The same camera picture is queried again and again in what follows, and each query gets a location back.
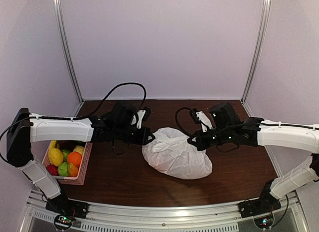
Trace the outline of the right aluminium frame post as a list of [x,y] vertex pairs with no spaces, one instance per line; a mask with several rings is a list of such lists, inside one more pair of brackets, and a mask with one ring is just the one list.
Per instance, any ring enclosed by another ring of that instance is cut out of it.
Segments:
[[265,39],[266,31],[267,31],[267,26],[269,22],[269,16],[270,16],[270,10],[271,10],[271,0],[263,0],[262,4],[262,11],[261,11],[261,18],[260,18],[260,24],[259,24],[259,30],[258,30],[258,35],[257,35],[257,40],[256,40],[256,45],[247,77],[247,81],[245,84],[245,88],[243,91],[243,95],[241,98],[242,104],[245,104],[250,92],[250,89],[253,84],[253,79],[258,67],[258,62],[260,59],[261,51],[262,51],[262,46],[263,42]]

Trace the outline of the pink perforated basket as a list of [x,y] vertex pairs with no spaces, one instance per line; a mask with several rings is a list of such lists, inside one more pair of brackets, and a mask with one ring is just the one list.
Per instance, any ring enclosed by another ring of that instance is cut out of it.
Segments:
[[62,184],[83,185],[92,143],[51,141],[42,164]]

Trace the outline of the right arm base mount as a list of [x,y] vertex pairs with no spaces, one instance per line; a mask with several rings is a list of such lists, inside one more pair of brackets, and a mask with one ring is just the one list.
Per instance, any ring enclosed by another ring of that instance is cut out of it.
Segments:
[[244,200],[238,204],[241,218],[252,217],[255,226],[261,230],[271,229],[275,225],[274,211],[282,206],[280,202],[270,204],[260,198]]

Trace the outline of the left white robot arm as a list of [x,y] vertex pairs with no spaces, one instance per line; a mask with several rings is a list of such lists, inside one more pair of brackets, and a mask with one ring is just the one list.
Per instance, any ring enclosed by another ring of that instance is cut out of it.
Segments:
[[116,102],[112,110],[102,116],[55,117],[30,113],[21,108],[12,124],[2,135],[6,137],[4,161],[20,169],[52,200],[61,214],[72,209],[63,197],[62,187],[45,167],[35,159],[31,145],[51,141],[79,141],[103,143],[122,141],[125,144],[147,145],[155,139],[149,127],[143,126],[151,114],[148,107],[140,110],[126,102]]

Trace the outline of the front aluminium rail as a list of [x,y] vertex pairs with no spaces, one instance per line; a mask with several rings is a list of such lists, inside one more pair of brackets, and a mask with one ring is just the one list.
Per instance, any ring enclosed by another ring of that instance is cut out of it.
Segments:
[[[243,218],[239,201],[208,206],[129,207],[88,203],[85,219],[77,218],[66,232],[310,232],[296,192],[281,199],[282,208],[272,214]],[[57,213],[45,209],[37,190],[31,190],[18,232],[58,232]],[[274,216],[275,227],[260,229],[255,222]]]

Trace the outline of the white plastic bag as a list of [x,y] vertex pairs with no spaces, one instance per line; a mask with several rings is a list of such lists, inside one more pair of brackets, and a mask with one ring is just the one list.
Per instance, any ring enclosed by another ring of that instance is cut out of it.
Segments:
[[154,132],[155,139],[142,147],[145,161],[165,175],[183,180],[209,176],[213,164],[206,151],[199,151],[187,142],[180,130],[164,127]]

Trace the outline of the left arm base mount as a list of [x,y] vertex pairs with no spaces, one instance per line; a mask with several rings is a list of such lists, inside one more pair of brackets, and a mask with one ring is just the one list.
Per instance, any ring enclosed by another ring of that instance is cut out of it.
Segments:
[[66,195],[49,199],[42,193],[41,198],[46,202],[45,208],[48,211],[57,213],[53,219],[53,225],[59,232],[70,229],[77,223],[77,219],[85,219],[87,216],[88,203],[68,199]]

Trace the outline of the yellow orange fruit toy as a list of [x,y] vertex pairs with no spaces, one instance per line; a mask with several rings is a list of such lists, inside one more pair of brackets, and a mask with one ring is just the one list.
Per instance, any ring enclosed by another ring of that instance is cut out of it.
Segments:
[[77,177],[79,169],[72,163],[68,164],[67,173],[69,177]]

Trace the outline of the yellow lemon toy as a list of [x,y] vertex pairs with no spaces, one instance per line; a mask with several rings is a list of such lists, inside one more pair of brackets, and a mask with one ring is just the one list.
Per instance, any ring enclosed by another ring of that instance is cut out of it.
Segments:
[[49,162],[58,167],[64,161],[63,153],[57,148],[57,141],[51,141],[48,150]]

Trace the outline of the red fruit toy in basket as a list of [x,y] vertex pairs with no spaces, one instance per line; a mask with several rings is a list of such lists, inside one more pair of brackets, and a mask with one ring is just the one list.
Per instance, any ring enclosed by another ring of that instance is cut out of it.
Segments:
[[52,176],[58,176],[58,168],[55,165],[49,164],[46,167],[47,171],[49,172],[50,175]]

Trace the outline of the aluminium frame post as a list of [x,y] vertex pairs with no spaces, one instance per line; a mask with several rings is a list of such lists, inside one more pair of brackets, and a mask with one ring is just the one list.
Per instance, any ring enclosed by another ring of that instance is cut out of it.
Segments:
[[57,26],[58,26],[58,30],[60,34],[62,51],[63,51],[65,63],[67,66],[68,74],[69,74],[77,101],[78,103],[82,104],[84,102],[84,99],[82,97],[82,93],[81,93],[79,83],[75,74],[74,66],[73,66],[73,61],[71,57],[71,52],[70,52],[70,48],[69,48],[69,44],[67,40],[67,34],[66,34],[66,29],[65,29],[64,19],[63,19],[61,0],[53,0],[53,6],[54,6],[55,14],[56,14]]
[[260,59],[261,51],[262,51],[262,46],[263,42],[265,39],[266,31],[267,31],[267,26],[269,22],[269,16],[270,16],[270,10],[271,10],[271,0],[263,0],[262,4],[262,11],[261,11],[261,18],[260,18],[260,24],[259,24],[259,30],[258,30],[258,35],[257,35],[257,40],[256,40],[256,45],[247,77],[247,81],[245,84],[245,88],[243,91],[243,95],[241,98],[242,104],[245,104],[250,92],[250,89],[253,84],[253,79],[258,67],[258,62]]

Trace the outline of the orange fruit in basket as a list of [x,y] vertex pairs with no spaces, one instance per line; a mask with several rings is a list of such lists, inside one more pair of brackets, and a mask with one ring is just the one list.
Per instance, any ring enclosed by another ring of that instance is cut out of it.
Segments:
[[81,161],[82,161],[82,155],[78,152],[71,152],[67,156],[67,163],[68,164],[71,163],[77,168],[79,168],[79,166],[81,165]]

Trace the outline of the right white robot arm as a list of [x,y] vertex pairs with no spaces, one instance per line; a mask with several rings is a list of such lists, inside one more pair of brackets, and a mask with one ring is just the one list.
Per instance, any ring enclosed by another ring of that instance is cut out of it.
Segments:
[[221,103],[209,110],[211,119],[202,111],[189,114],[201,130],[188,138],[188,143],[203,151],[227,143],[236,146],[278,146],[308,151],[310,155],[299,166],[265,184],[256,201],[259,212],[267,212],[286,194],[319,180],[319,126],[274,122],[259,117],[241,121],[230,103]]

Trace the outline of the pale yellow fruit toy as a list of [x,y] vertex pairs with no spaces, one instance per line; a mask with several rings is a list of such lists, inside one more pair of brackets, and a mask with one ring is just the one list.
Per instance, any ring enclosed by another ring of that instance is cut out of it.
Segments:
[[81,156],[84,154],[85,148],[83,146],[77,145],[74,149],[73,152],[79,153]]

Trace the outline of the light green apple toy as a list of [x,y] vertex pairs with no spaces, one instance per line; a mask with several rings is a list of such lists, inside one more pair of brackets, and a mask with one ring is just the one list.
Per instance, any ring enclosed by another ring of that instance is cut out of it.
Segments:
[[63,162],[57,168],[58,175],[61,177],[68,177],[68,163]]

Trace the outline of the left aluminium frame post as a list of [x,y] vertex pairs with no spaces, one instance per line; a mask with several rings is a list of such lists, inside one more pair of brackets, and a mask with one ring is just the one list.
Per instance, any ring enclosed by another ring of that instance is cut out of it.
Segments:
[[82,93],[81,93],[79,83],[75,74],[74,66],[73,66],[73,61],[71,57],[71,52],[70,52],[70,48],[69,48],[69,44],[67,40],[67,34],[66,34],[66,29],[65,29],[64,19],[63,19],[61,0],[53,0],[53,6],[54,6],[55,14],[56,14],[57,26],[58,26],[58,30],[60,34],[62,51],[63,51],[65,63],[67,66],[68,74],[69,74],[77,101],[78,103],[82,104],[84,102],[84,99],[82,97]]

